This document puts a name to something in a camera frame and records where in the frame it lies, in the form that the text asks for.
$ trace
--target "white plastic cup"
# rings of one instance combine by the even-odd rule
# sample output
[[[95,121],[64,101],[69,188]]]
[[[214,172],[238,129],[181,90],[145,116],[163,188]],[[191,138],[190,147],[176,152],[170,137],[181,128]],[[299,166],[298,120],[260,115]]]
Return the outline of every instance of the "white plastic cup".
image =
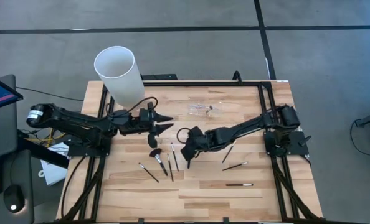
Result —
[[[102,50],[93,63],[115,102],[132,107],[145,97],[145,87],[132,51],[114,46]]]

